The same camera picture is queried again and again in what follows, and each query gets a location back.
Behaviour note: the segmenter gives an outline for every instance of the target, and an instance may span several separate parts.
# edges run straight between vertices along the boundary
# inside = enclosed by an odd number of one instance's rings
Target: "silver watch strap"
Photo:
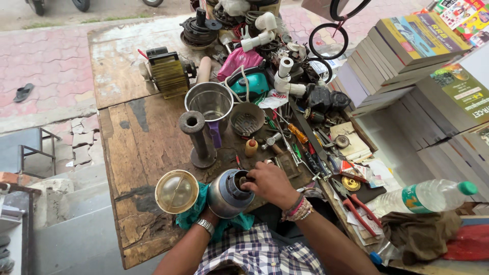
[[[198,219],[195,223],[204,227],[205,230],[207,230],[207,232],[209,232],[209,234],[211,234],[211,238],[212,238],[212,235],[214,235],[214,226],[212,225],[212,223],[210,223],[204,219]]]

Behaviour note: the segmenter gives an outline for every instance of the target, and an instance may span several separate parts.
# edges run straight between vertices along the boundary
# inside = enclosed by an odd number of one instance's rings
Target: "black slipper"
[[[19,103],[19,102],[24,101],[26,98],[29,97],[30,92],[32,92],[33,88],[34,88],[34,85],[32,85],[31,83],[28,83],[25,87],[18,88],[17,89],[17,95],[14,98],[14,102]]]

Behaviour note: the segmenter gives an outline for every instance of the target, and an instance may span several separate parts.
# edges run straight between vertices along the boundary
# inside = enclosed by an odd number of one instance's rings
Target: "paver sidewalk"
[[[351,10],[360,0],[351,0]],[[380,18],[421,10],[428,0],[372,0],[344,24],[350,49]],[[280,12],[294,41],[307,43],[311,31],[327,21],[298,4]],[[0,32],[0,134],[96,113],[87,32],[111,23]],[[341,48],[343,38],[320,32],[316,48]],[[17,88],[32,83],[32,94],[14,103]]]

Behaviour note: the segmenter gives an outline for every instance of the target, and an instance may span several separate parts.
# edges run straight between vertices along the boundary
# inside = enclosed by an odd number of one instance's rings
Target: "hand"
[[[249,171],[247,176],[255,178],[255,182],[244,183],[242,189],[253,191],[282,210],[290,209],[300,196],[285,172],[272,163],[257,162],[255,169]]]
[[[209,208],[208,205],[205,206],[204,210],[202,210],[202,212],[200,213],[199,215],[199,218],[201,219],[204,219],[210,223],[212,223],[212,225],[214,227],[217,226],[217,223],[219,223],[219,217],[216,216],[212,211],[211,209]]]

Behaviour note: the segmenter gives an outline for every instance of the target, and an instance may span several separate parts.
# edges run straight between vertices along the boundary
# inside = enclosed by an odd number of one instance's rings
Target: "teal cloth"
[[[192,224],[199,218],[199,214],[204,210],[208,187],[208,184],[199,183],[199,197],[197,201],[184,213],[177,214],[177,224],[182,229],[189,230]],[[212,236],[211,242],[221,241],[222,233],[229,225],[242,230],[250,230],[254,220],[254,215],[243,213],[240,213],[232,219],[221,219],[214,228],[214,235]]]

